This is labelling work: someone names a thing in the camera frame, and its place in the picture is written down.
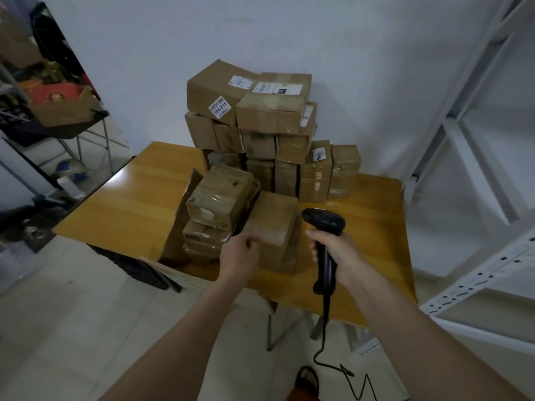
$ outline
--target orange pants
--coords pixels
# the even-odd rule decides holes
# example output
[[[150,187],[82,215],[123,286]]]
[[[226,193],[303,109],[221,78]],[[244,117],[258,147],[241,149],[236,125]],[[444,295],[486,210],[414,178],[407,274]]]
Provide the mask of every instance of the orange pants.
[[[286,401],[320,401],[319,398],[312,395],[310,392],[300,388],[294,388]]]

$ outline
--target person's right arm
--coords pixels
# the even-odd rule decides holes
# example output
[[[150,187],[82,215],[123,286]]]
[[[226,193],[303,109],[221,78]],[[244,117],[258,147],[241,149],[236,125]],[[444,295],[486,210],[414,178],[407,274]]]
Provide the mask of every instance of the person's right arm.
[[[413,400],[528,401],[366,263],[349,236],[319,230],[307,235],[316,262],[315,241],[337,262],[337,281],[357,303]]]

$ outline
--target hand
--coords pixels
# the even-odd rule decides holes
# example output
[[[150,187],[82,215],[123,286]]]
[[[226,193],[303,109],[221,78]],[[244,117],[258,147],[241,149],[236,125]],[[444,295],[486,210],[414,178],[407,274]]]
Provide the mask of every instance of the hand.
[[[358,269],[367,265],[358,253],[351,237],[346,233],[336,236],[318,229],[307,230],[306,234],[312,239],[310,248],[312,249],[314,262],[318,263],[316,242],[319,242],[327,247],[329,254],[338,264],[336,271],[337,282],[351,290],[353,282],[358,278]]]
[[[251,234],[238,234],[221,248],[219,280],[230,279],[243,284],[255,275],[260,259],[260,238]]]

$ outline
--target person's left hand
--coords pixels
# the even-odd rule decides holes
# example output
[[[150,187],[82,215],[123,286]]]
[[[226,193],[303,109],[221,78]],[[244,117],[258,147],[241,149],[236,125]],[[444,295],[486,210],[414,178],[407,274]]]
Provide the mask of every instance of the person's left hand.
[[[238,234],[221,248],[219,279],[231,279],[247,284],[255,275],[260,259],[260,238]]]

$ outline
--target person's left arm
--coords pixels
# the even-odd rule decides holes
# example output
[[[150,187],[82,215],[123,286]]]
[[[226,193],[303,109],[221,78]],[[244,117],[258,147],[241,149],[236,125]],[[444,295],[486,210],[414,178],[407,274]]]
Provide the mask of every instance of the person's left arm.
[[[258,269],[257,238],[223,245],[218,279],[189,312],[111,386],[101,401],[196,400],[232,303]]]

